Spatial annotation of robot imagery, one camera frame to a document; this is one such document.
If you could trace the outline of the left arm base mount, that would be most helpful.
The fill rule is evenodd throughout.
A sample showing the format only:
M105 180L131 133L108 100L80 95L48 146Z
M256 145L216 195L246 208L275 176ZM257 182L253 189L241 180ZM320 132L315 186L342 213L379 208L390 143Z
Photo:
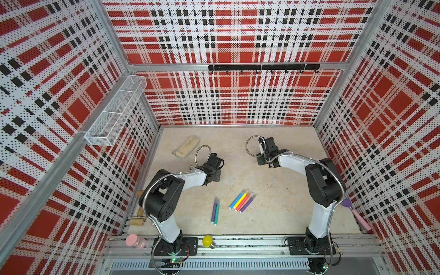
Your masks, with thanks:
M159 241L154 256L195 256L198 252L197 237L178 237L173 243L159 238L154 241Z

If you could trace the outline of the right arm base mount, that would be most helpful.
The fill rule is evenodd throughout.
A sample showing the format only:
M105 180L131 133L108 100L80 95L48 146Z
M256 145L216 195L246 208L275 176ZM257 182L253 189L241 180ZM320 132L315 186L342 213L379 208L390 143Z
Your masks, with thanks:
M328 237L315 239L314 236L287 237L285 245L288 247L290 255L327 255L336 254L334 246L330 253L330 242Z

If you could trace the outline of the yellow marker pen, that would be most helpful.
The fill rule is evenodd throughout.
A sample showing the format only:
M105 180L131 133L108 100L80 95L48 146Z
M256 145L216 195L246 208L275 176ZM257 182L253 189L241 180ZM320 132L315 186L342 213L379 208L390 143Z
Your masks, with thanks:
M245 194L242 196L242 198L237 202L237 204L234 206L234 210L237 211L238 210L238 206L240 205L240 203L246 198L246 196L248 195L248 192L246 191Z

